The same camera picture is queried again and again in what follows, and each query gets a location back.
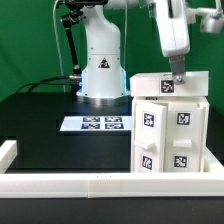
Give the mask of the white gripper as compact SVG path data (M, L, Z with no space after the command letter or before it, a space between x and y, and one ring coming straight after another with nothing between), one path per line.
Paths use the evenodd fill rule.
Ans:
M155 0L155 4L162 54L164 57L170 57L174 83L184 84L186 82L184 54L190 50L184 0Z

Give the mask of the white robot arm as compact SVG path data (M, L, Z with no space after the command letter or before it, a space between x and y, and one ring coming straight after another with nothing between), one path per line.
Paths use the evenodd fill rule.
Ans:
M185 83L185 55L190 49L185 0L108 0L105 7L124 9L141 1L155 7L162 54L169 59L172 80ZM101 5L86 6L83 12L87 65L77 96L88 103L115 104L129 96L126 71L120 63L120 30L105 18Z

